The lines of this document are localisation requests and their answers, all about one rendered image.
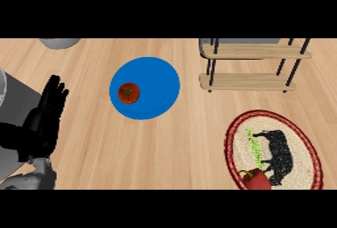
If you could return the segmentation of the grey round bowl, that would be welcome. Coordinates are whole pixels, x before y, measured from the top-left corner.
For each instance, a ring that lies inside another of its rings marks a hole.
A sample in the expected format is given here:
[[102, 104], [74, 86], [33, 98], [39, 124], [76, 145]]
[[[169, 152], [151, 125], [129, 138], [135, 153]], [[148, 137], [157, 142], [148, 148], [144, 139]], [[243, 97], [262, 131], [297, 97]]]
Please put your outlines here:
[[78, 38], [42, 38], [40, 41], [47, 48], [59, 50], [71, 47], [80, 41], [80, 39]]

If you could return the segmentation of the wooden tiered shelf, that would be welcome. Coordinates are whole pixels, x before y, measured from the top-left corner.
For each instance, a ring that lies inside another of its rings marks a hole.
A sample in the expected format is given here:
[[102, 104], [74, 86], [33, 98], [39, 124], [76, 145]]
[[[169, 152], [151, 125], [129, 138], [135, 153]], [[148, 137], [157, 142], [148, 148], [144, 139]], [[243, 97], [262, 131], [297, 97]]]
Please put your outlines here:
[[[303, 59], [312, 57], [308, 51], [311, 39], [294, 45], [279, 43], [220, 43], [219, 38], [198, 40], [200, 57], [207, 60], [206, 72], [198, 75], [200, 87], [213, 90], [234, 91], [288, 91], [296, 90], [293, 83], [296, 71]], [[222, 73], [216, 71], [217, 61], [281, 60], [274, 73]]]

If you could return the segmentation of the red bell pepper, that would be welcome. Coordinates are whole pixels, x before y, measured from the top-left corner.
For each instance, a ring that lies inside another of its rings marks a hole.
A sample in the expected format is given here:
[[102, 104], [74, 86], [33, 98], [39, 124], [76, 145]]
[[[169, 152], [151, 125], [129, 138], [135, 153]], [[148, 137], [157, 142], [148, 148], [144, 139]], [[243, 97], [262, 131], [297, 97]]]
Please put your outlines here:
[[241, 170], [241, 173], [244, 173], [244, 178], [243, 178], [244, 185], [250, 190], [271, 189], [269, 178], [266, 177], [265, 173], [259, 168], [251, 170]]

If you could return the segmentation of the blue round plate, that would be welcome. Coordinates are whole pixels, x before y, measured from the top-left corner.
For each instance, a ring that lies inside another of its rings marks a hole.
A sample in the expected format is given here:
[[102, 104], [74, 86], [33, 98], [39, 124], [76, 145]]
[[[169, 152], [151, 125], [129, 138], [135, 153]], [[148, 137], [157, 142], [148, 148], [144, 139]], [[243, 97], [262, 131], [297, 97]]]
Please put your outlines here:
[[[139, 98], [132, 104], [124, 104], [118, 98], [118, 89], [124, 83], [133, 83], [139, 87]], [[127, 118], [148, 120], [172, 108], [179, 90], [179, 75], [172, 64], [157, 57], [139, 57], [114, 74], [110, 85], [111, 103]]]

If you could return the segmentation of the red tomato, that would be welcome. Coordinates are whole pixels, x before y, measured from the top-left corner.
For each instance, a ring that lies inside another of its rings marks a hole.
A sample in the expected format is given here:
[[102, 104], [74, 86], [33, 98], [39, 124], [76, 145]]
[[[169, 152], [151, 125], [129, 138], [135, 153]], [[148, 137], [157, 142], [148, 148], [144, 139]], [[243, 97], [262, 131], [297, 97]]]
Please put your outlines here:
[[133, 104], [139, 99], [139, 86], [135, 83], [124, 83], [118, 88], [118, 99], [123, 104]]

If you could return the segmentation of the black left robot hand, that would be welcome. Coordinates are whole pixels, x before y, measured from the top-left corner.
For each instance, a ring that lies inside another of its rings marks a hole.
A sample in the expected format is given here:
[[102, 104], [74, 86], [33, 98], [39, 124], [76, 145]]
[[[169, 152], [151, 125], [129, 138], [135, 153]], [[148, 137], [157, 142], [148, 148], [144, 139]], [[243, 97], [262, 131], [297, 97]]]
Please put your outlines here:
[[68, 90], [61, 77], [52, 75], [42, 92], [39, 106], [30, 111], [24, 125], [0, 122], [0, 146], [18, 152], [18, 161], [49, 158], [55, 151], [59, 123]]

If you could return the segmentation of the oval placemat with cow print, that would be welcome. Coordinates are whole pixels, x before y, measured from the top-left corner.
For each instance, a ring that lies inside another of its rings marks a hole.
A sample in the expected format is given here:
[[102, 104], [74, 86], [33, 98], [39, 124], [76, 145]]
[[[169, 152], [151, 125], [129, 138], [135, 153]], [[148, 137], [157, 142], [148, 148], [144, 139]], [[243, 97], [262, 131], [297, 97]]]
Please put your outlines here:
[[244, 112], [232, 121], [223, 141], [231, 176], [246, 190], [241, 171], [259, 168], [274, 190], [321, 190], [319, 156], [299, 126], [268, 110]]

